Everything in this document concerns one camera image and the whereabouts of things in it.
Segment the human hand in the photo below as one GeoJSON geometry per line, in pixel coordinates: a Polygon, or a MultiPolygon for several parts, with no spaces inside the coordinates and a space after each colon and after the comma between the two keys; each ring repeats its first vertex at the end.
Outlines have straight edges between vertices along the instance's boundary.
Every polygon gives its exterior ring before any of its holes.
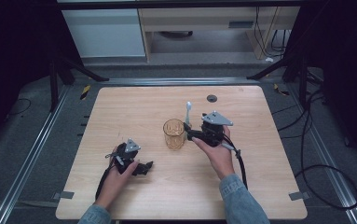
{"type": "MultiPolygon", "coordinates": [[[[230,137],[230,130],[226,125],[224,125],[224,133],[227,137],[230,137]]],[[[211,166],[218,174],[219,179],[222,180],[228,175],[235,174],[229,149],[222,145],[210,147],[201,139],[195,137],[192,138],[192,141],[208,156],[211,166]]]]}
{"type": "Polygon", "coordinates": [[[128,166],[123,174],[119,173],[116,166],[112,167],[107,178],[104,180],[100,195],[94,204],[97,204],[109,211],[112,203],[117,198],[120,191],[122,191],[138,164],[138,161],[134,161],[128,166]]]}

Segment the transparent plastic cup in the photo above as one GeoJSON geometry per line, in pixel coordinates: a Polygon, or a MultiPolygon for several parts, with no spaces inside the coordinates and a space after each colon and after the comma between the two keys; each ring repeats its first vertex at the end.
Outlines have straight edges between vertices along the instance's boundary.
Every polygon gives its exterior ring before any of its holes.
{"type": "Polygon", "coordinates": [[[163,125],[164,138],[169,149],[179,149],[184,145],[184,123],[179,119],[169,119],[163,125]]]}

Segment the white cabinet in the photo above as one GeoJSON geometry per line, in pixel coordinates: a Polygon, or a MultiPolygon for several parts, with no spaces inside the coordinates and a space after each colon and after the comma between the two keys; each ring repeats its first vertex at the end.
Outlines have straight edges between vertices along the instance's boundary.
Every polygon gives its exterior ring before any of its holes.
{"type": "MultiPolygon", "coordinates": [[[[58,0],[63,2],[111,0],[58,0]]],[[[64,10],[62,12],[81,58],[145,57],[137,9],[64,10]]]]}

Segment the wooden table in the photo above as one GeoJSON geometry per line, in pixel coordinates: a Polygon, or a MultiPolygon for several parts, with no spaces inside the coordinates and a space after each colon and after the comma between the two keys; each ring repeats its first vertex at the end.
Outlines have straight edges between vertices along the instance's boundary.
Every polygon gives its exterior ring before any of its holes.
{"type": "MultiPolygon", "coordinates": [[[[76,154],[56,216],[79,219],[94,202],[108,159],[104,156],[128,138],[142,147],[136,159],[154,161],[147,175],[130,179],[113,208],[113,219],[225,219],[219,179],[207,156],[193,142],[179,150],[167,148],[163,124],[185,120],[199,130],[201,114],[218,111],[234,122],[231,139],[241,149],[249,191],[270,219],[301,219],[307,210],[264,93],[257,86],[116,87],[100,90],[76,154]],[[217,102],[209,103],[214,94],[217,102]]],[[[240,166],[234,158],[236,173],[240,166]]]]}

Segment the sleeve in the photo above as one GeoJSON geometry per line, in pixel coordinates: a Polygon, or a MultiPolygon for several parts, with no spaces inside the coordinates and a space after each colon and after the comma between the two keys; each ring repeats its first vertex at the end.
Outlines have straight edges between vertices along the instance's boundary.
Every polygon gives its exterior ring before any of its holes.
{"type": "Polygon", "coordinates": [[[227,223],[269,223],[260,204],[237,175],[226,176],[219,185],[227,223]]]}
{"type": "Polygon", "coordinates": [[[80,218],[78,224],[110,224],[111,216],[99,205],[92,205],[88,208],[85,214],[80,218]]]}

